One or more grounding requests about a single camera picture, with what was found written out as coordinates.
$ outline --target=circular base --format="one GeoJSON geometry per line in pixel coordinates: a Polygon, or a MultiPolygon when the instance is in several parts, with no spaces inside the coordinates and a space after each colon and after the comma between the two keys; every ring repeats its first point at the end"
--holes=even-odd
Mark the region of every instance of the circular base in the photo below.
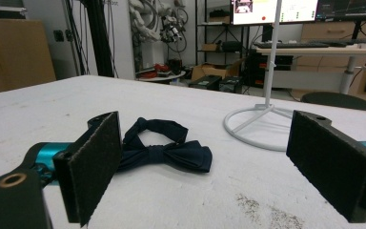
{"type": "Polygon", "coordinates": [[[274,105],[270,105],[269,107],[267,107],[264,104],[256,104],[253,108],[239,109],[239,110],[236,110],[236,111],[233,111],[233,112],[227,114],[224,119],[224,128],[230,135],[234,136],[236,139],[241,140],[247,144],[253,145],[258,148],[266,149],[266,150],[285,152],[287,150],[287,145],[283,146],[283,145],[267,144],[267,143],[259,142],[256,140],[248,139],[242,135],[237,134],[237,132],[240,131],[242,128],[244,128],[244,127],[248,126],[249,124],[251,124],[252,122],[258,120],[260,117],[267,114],[268,112],[273,112],[278,115],[292,118],[293,111],[288,110],[288,109],[276,108],[274,105]],[[239,127],[236,127],[235,129],[231,129],[231,127],[228,125],[228,122],[232,116],[240,114],[240,113],[244,113],[244,112],[251,112],[251,111],[263,111],[263,112],[259,115],[255,115],[253,118],[251,118],[247,122],[243,123],[239,127]]]}

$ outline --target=black foam pad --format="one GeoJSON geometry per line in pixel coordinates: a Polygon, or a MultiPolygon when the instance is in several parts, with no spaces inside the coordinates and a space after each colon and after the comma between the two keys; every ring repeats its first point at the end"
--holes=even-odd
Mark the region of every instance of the black foam pad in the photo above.
{"type": "Polygon", "coordinates": [[[70,222],[81,226],[89,222],[118,168],[121,152],[118,113],[112,113],[55,156],[70,222]]]}
{"type": "Polygon", "coordinates": [[[366,147],[331,120],[294,111],[287,156],[349,222],[366,221],[366,147]]]}

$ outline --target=cardboard box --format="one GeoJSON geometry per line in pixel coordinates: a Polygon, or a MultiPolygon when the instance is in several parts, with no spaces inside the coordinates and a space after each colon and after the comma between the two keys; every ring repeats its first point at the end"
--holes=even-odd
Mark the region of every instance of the cardboard box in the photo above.
{"type": "Polygon", "coordinates": [[[218,51],[219,45],[217,44],[204,44],[202,51],[218,51]]]}
{"type": "Polygon", "coordinates": [[[41,21],[0,19],[0,92],[55,81],[41,21]]]}
{"type": "Polygon", "coordinates": [[[222,78],[225,76],[238,76],[240,71],[240,65],[246,58],[239,59],[230,65],[217,65],[211,63],[204,63],[193,67],[192,80],[197,80],[204,75],[220,75],[222,78]]]}
{"type": "Polygon", "coordinates": [[[223,24],[231,24],[230,16],[210,17],[209,22],[222,22],[223,24]]]}

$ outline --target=table surface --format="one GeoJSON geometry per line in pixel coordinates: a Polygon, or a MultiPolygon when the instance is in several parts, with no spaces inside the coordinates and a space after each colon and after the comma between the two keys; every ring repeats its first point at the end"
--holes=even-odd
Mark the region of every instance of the table surface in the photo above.
{"type": "MultiPolygon", "coordinates": [[[[257,48],[256,52],[269,55],[271,49],[257,48]]],[[[366,56],[366,49],[346,48],[309,48],[309,49],[276,49],[276,55],[325,55],[325,56],[366,56]]]]}
{"type": "MultiPolygon", "coordinates": [[[[0,93],[0,176],[18,166],[35,143],[75,141],[90,118],[118,111],[122,136],[140,116],[174,120],[189,129],[188,141],[210,147],[213,164],[208,174],[153,164],[114,175],[91,229],[366,228],[366,223],[349,224],[285,153],[245,144],[224,130],[228,113],[264,102],[262,97],[92,75],[0,93]]],[[[346,135],[366,140],[366,112],[271,103],[323,115],[346,135]]],[[[230,125],[250,116],[240,114],[230,125]]],[[[285,142],[289,127],[290,119],[267,114],[243,131],[285,142]]],[[[152,133],[141,138],[147,145],[168,142],[152,133]]],[[[44,194],[54,228],[79,228],[68,223],[58,186],[47,186],[44,194]]]]}

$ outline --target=drawer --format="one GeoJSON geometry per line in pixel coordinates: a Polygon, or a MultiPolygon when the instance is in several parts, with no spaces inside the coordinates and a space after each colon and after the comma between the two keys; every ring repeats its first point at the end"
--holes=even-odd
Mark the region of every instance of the drawer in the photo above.
{"type": "MultiPolygon", "coordinates": [[[[321,67],[341,67],[346,69],[349,57],[346,56],[301,56],[296,60],[297,66],[321,66],[321,67]]],[[[366,63],[366,57],[357,57],[356,66],[366,63]]]]}
{"type": "MultiPolygon", "coordinates": [[[[354,22],[322,22],[305,24],[302,26],[301,39],[350,39],[354,29],[354,22]]],[[[362,26],[362,30],[366,33],[366,24],[362,26]]],[[[358,38],[366,38],[366,36],[360,32],[358,34],[358,38]]]]}
{"type": "Polygon", "coordinates": [[[295,69],[297,72],[316,72],[316,73],[344,73],[343,68],[337,67],[308,67],[308,66],[296,66],[295,69]]]}

